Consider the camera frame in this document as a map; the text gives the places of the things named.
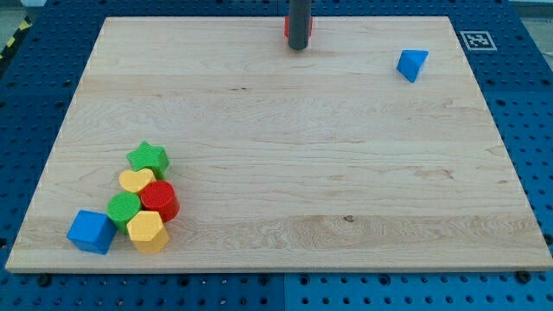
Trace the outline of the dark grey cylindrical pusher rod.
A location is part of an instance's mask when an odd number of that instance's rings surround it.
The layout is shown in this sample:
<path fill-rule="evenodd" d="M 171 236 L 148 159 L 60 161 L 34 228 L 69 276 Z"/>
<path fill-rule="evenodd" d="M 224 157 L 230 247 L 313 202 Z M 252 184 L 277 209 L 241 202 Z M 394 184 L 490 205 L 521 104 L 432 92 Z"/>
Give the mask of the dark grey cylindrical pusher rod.
<path fill-rule="evenodd" d="M 288 45 L 294 50 L 303 50 L 309 43 L 311 24 L 311 1 L 289 1 Z"/>

